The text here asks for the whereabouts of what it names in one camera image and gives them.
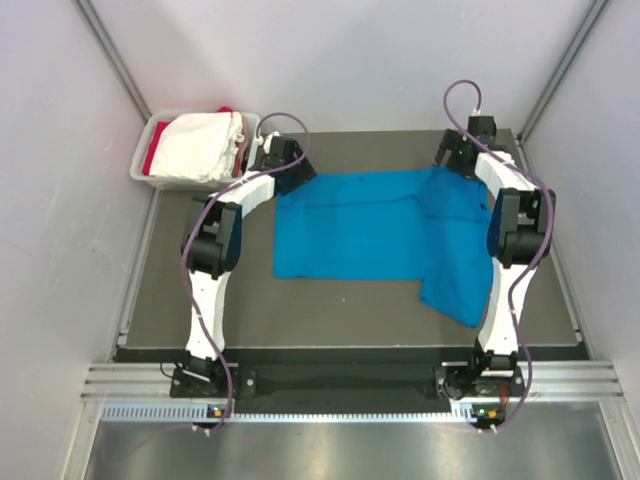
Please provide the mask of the blue t shirt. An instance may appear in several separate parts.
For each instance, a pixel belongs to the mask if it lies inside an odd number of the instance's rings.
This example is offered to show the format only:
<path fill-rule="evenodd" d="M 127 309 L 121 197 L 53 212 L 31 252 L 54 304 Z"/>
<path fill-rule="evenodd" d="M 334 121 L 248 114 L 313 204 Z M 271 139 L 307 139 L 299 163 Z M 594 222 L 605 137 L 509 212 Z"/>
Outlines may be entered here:
<path fill-rule="evenodd" d="M 276 202 L 280 279 L 418 281 L 422 303 L 481 325 L 493 279 L 485 185 L 445 167 L 320 174 Z"/>

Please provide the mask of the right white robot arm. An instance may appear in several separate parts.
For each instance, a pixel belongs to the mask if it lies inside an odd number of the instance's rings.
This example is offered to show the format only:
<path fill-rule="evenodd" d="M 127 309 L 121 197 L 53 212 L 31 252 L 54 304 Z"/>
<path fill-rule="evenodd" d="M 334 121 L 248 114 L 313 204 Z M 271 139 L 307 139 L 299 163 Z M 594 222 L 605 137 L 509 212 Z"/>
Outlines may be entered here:
<path fill-rule="evenodd" d="M 464 133 L 448 129 L 435 157 L 462 177 L 483 184 L 494 199 L 487 233 L 493 283 L 485 320 L 466 366 L 449 366 L 438 380 L 455 400 L 498 396 L 522 381 L 519 325 L 528 286 L 549 253 L 555 194 L 536 186 L 511 154 L 495 143 L 492 116 L 475 111 Z"/>

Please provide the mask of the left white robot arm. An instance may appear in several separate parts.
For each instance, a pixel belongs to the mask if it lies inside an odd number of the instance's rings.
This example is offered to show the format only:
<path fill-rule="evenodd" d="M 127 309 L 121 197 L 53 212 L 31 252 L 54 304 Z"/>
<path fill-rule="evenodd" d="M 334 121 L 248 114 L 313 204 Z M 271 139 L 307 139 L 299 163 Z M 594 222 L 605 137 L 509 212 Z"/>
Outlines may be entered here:
<path fill-rule="evenodd" d="M 272 133 L 263 153 L 235 182 L 192 199 L 181 245 L 181 275 L 187 282 L 191 325 L 186 358 L 176 362 L 173 397 L 223 397 L 230 367 L 222 359 L 226 288 L 238 264 L 243 219 L 276 196 L 285 196 L 316 176 L 300 144 Z"/>

